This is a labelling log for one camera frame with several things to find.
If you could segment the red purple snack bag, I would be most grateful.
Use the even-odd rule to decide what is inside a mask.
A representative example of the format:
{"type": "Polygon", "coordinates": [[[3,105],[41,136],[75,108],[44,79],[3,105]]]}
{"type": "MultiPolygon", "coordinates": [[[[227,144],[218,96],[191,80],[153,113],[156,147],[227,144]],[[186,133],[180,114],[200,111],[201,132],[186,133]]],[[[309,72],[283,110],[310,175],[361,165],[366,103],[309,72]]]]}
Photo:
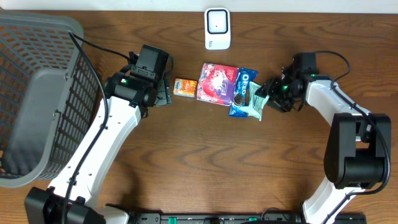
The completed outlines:
{"type": "Polygon", "coordinates": [[[197,99],[230,106],[233,102],[238,67],[204,63],[197,85],[197,99]]]}

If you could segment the light green snack packet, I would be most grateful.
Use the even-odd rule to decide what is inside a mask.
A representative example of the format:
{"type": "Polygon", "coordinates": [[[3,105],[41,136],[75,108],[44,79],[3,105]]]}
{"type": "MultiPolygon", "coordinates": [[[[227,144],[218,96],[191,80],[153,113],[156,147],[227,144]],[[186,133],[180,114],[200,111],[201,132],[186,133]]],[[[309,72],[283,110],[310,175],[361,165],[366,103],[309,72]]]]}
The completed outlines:
{"type": "Polygon", "coordinates": [[[268,102],[269,96],[257,96],[256,91],[260,89],[260,85],[249,82],[249,105],[240,107],[240,110],[249,116],[262,120],[262,112],[265,104],[268,102]]]}

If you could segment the orange small box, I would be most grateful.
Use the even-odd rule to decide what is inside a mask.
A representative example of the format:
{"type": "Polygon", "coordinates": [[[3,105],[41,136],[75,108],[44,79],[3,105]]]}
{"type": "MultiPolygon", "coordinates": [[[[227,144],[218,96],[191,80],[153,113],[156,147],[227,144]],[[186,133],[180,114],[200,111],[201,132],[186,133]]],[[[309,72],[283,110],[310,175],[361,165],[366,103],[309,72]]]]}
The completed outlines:
{"type": "Polygon", "coordinates": [[[197,88],[197,81],[176,78],[174,83],[174,95],[193,98],[197,88]]]}

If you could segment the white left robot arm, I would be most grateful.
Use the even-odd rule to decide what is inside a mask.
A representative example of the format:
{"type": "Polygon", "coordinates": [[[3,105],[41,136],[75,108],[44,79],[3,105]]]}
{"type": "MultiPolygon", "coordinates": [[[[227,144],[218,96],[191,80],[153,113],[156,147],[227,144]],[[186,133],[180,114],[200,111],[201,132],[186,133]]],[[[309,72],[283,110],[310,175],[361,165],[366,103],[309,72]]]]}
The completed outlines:
{"type": "Polygon", "coordinates": [[[67,166],[46,190],[31,188],[24,205],[29,223],[128,223],[115,205],[97,208],[117,153],[152,106],[171,103],[169,73],[146,70],[109,77],[96,117],[67,166]]]}

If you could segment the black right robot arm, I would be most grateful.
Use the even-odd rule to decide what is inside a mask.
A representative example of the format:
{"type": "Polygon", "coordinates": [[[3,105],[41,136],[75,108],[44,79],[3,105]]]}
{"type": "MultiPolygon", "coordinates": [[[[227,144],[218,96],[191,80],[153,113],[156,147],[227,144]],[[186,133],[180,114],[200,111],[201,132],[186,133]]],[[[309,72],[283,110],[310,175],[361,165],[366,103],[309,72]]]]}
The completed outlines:
{"type": "Polygon", "coordinates": [[[328,75],[271,78],[255,94],[282,113],[300,101],[330,125],[325,178],[302,204],[306,223],[333,223],[350,200],[386,187],[391,176],[391,120],[386,114],[360,107],[328,75]]]}

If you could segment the blue Oreo cookie pack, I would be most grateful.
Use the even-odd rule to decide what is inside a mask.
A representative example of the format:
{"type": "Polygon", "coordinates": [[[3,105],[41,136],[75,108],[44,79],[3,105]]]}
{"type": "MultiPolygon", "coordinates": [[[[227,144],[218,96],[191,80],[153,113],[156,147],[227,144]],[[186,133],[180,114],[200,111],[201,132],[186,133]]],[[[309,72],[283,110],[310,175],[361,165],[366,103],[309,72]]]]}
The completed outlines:
{"type": "Polygon", "coordinates": [[[239,75],[236,79],[233,103],[229,109],[229,116],[234,118],[247,118],[248,115],[241,107],[246,106],[246,92],[249,88],[249,83],[252,82],[258,75],[258,71],[240,68],[239,75]]]}

